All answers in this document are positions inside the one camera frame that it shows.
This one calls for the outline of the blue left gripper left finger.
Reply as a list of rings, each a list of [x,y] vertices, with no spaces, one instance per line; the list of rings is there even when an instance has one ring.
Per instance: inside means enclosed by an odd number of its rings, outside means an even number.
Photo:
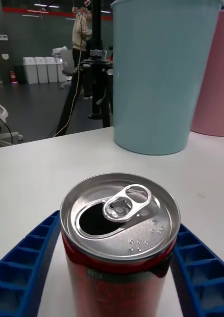
[[[35,317],[60,234],[59,211],[0,260],[0,317]]]

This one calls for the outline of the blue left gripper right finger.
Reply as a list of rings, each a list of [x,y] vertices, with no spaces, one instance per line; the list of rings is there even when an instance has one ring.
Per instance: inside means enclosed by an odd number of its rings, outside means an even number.
[[[180,226],[170,263],[185,317],[224,317],[224,262]]]

